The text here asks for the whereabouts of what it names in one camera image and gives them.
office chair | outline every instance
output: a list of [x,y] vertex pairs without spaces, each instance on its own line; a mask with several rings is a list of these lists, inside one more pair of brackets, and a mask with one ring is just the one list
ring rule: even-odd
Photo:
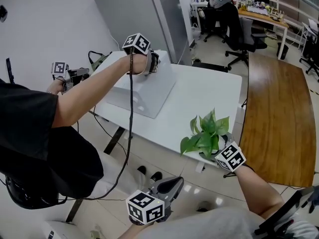
[[[207,42],[207,39],[214,34],[217,34],[220,38],[224,39],[224,36],[222,35],[222,31],[225,29],[223,22],[223,9],[207,7],[203,9],[203,12],[205,14],[205,26],[209,31],[208,35],[204,39],[204,42]],[[216,27],[216,22],[219,22],[220,27]]]
[[315,71],[315,73],[318,75],[319,77],[319,58],[318,58],[318,54],[319,54],[319,41],[317,41],[315,44],[312,44],[313,49],[311,49],[310,52],[310,57],[309,59],[305,59],[305,58],[301,58],[299,60],[299,62],[301,63],[301,61],[305,61],[307,64],[310,65],[309,69],[306,71],[306,74],[309,73],[309,71],[311,69],[313,69]]
[[253,20],[247,18],[240,18],[237,8],[230,4],[227,6],[226,24],[229,28],[229,35],[225,36],[225,41],[232,50],[241,50],[241,52],[226,51],[225,56],[229,54],[237,56],[232,62],[228,64],[228,70],[231,66],[239,61],[244,61],[248,64],[248,51],[255,52],[256,49],[266,49],[267,44],[261,39],[267,37],[265,33],[260,30],[252,28]]

white desk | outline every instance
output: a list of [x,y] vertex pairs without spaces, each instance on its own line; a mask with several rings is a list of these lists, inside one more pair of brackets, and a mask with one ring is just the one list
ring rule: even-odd
[[[105,66],[102,63],[95,73]],[[180,141],[191,136],[189,122],[196,115],[201,117],[216,110],[216,118],[229,116],[229,131],[234,127],[242,79],[238,75],[203,68],[172,65],[176,83],[155,119],[134,113],[132,132],[149,141],[180,153]],[[114,124],[129,129],[130,111],[101,100],[95,113]],[[186,156],[204,163],[198,152]]]
[[[208,2],[206,2],[206,1],[205,2],[195,2],[195,1],[193,1],[191,3],[191,5],[195,8],[196,17],[197,17],[197,21],[198,21],[198,27],[200,28],[200,30],[201,30],[201,25],[200,25],[200,20],[199,20],[199,15],[198,15],[197,9],[199,7],[206,7],[207,4],[208,4]],[[271,24],[271,25],[276,26],[276,27],[281,27],[284,30],[284,35],[283,35],[283,40],[282,40],[283,45],[281,45],[280,50],[279,50],[279,54],[278,54],[278,60],[280,60],[281,55],[282,55],[283,50],[284,50],[284,44],[286,42],[287,31],[288,31],[289,26],[285,22],[277,22],[277,21],[272,20],[268,16],[257,14],[257,13],[253,13],[253,12],[244,11],[242,9],[238,9],[238,15],[239,15],[239,17],[245,17],[245,18],[249,18],[249,19],[252,19],[252,20],[265,22],[265,23]]]

hand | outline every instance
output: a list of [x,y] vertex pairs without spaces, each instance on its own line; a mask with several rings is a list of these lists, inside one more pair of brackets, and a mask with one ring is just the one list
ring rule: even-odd
[[[126,72],[130,71],[130,56],[122,58]],[[140,74],[146,69],[147,56],[141,54],[133,54],[133,74]]]
[[60,92],[64,91],[63,84],[64,84],[64,79],[62,77],[58,77],[48,87],[47,92],[51,92],[52,94],[57,95]]

potted plant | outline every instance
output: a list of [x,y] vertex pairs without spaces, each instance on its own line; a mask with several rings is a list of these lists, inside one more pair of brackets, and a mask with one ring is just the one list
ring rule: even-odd
[[180,153],[199,151],[205,159],[211,159],[212,154],[219,150],[219,137],[228,133],[229,117],[216,120],[215,109],[204,118],[199,116],[199,129],[197,116],[190,121],[192,137],[185,137],[180,142]]

wooden table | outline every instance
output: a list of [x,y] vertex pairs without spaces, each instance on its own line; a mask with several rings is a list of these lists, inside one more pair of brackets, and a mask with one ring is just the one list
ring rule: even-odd
[[247,163],[268,182],[313,183],[316,126],[301,68],[249,54],[249,83],[240,147]]
[[[253,20],[258,20],[258,21],[261,21],[261,22],[265,22],[265,23],[271,24],[273,26],[281,27],[284,30],[282,43],[285,44],[286,37],[287,37],[287,31],[288,31],[289,26],[282,19],[280,19],[280,21],[275,21],[272,18],[270,18],[269,16],[258,14],[258,13],[254,13],[254,12],[250,12],[250,11],[246,11],[246,10],[243,10],[242,8],[238,9],[238,15],[239,15],[239,17],[244,17],[244,18],[249,18],[249,19],[253,19]],[[284,50],[284,45],[281,45],[280,50],[279,50],[279,54],[278,54],[278,59],[279,60],[281,59],[281,55],[283,54],[283,50]]]

